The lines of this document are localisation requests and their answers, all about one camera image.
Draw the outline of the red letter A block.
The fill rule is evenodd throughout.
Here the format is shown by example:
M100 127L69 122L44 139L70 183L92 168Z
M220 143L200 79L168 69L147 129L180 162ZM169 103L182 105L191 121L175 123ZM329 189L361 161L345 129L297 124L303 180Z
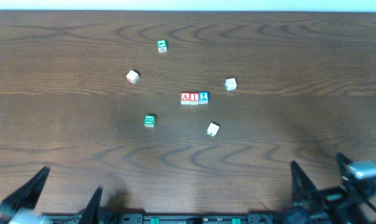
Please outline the red letter A block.
M190 93L189 92L181 92L180 93L180 102L182 105L189 105L190 104Z

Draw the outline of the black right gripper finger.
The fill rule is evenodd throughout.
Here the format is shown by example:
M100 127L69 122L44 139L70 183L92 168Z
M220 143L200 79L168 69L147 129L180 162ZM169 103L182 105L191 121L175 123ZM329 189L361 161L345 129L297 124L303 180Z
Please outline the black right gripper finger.
M290 163L292 175L292 203L294 206L314 208L317 188L296 161Z
M350 163L352 163L352 161L349 158L347 158L343 153L340 153L340 152L336 154L336 161L337 161L337 166L338 166L341 177L344 180L349 180L351 177L351 174L348 171L347 166Z

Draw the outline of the blue number 2 block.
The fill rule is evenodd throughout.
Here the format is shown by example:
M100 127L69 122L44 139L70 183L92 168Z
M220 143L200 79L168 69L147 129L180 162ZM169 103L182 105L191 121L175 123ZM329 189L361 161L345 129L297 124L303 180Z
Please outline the blue number 2 block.
M207 91L199 92L199 104L208 104L209 93Z

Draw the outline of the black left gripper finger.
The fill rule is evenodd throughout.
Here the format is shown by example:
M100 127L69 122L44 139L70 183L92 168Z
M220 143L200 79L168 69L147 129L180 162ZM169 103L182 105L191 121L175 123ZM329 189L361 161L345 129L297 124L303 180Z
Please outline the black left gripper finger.
M22 187L1 201L0 223L9 223L11 218L22 208L33 210L36 207L49 172L50 168L44 166Z
M99 223L98 210L100 208L102 192L103 192L102 187L98 187L95 190L84 212L82 213L78 224L98 224Z

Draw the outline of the red letter I block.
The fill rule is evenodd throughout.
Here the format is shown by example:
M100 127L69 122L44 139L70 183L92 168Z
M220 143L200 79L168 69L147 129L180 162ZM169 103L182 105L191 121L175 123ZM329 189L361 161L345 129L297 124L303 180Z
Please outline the red letter I block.
M190 105L199 104L199 93L190 93Z

